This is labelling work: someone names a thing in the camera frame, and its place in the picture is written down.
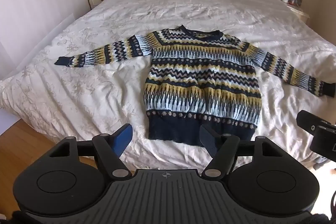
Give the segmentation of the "white embroidered bedspread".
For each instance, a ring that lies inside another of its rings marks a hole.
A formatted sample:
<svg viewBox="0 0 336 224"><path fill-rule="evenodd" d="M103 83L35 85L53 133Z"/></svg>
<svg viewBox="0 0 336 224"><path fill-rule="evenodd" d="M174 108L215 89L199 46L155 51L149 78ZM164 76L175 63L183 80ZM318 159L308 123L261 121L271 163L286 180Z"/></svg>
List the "white embroidered bedspread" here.
<svg viewBox="0 0 336 224"><path fill-rule="evenodd" d="M280 0L104 0L1 82L1 106L55 141L131 124L131 170L202 169L203 124L306 163L295 119L335 122L335 46Z"/></svg>

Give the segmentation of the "navy yellow patterned knit sweater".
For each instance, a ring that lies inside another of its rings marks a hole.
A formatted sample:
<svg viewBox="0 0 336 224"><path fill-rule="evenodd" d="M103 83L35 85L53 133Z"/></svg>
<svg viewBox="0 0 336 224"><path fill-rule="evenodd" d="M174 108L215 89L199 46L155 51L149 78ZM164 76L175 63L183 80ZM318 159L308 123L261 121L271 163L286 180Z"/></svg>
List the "navy yellow patterned knit sweater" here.
<svg viewBox="0 0 336 224"><path fill-rule="evenodd" d="M262 109L256 68L315 96L335 96L335 84L219 30L165 28L79 55L61 56L56 64L81 68L141 56L151 57L143 93L151 140L199 146L203 124L219 134L251 139Z"/></svg>

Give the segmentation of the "right cream nightstand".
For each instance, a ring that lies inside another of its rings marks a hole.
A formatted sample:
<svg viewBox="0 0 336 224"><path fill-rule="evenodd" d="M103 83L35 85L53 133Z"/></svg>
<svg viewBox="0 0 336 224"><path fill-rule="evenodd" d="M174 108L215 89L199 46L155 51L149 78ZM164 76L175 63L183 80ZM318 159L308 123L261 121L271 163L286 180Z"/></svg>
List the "right cream nightstand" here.
<svg viewBox="0 0 336 224"><path fill-rule="evenodd" d="M301 8L296 7L294 5L290 5L289 3L287 4L287 7L290 8L290 10L301 20L303 21L305 24L307 24L310 16L303 12Z"/></svg>

